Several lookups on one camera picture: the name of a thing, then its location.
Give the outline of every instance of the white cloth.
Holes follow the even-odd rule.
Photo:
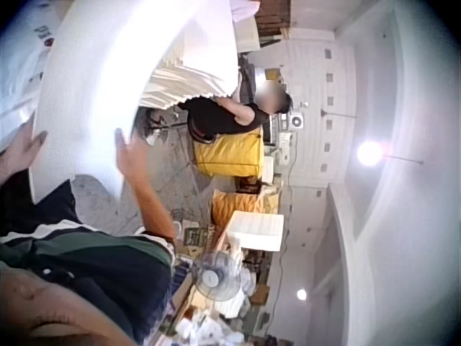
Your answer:
[[[230,10],[232,11],[232,20],[234,23],[243,19],[254,16],[258,11],[261,3],[252,0],[230,0]]]

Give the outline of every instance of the concrete floor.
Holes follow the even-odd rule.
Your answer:
[[[171,130],[156,139],[148,153],[153,189],[177,220],[210,223],[214,189],[235,190],[231,177],[208,177],[193,164],[193,143],[186,128]],[[128,235],[142,226],[137,204],[125,184],[116,201],[93,177],[77,176],[72,182],[76,209],[82,222],[114,235]]]

